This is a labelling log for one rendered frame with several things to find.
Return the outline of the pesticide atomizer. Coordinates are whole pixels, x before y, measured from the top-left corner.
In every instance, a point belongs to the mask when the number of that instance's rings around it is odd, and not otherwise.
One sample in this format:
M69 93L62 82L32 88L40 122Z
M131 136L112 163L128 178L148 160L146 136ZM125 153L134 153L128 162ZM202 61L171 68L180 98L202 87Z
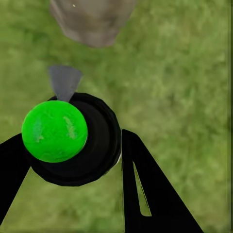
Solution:
M122 131L102 100L75 93L84 75L66 65L49 69L55 97L35 106L22 126L34 172L59 186L79 187L105 176L122 156Z

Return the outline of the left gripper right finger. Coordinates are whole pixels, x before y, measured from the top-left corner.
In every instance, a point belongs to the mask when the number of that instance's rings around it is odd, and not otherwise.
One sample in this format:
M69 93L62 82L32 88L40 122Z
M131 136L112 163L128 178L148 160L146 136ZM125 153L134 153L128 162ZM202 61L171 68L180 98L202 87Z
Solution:
M141 138L122 130L125 233L203 233ZM152 216L140 211L133 162Z

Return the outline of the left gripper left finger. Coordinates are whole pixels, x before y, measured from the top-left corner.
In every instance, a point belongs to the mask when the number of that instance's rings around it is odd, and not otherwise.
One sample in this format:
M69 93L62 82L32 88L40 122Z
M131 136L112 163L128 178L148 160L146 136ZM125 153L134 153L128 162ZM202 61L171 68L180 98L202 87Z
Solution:
M0 144L0 225L31 167L24 147L21 133Z

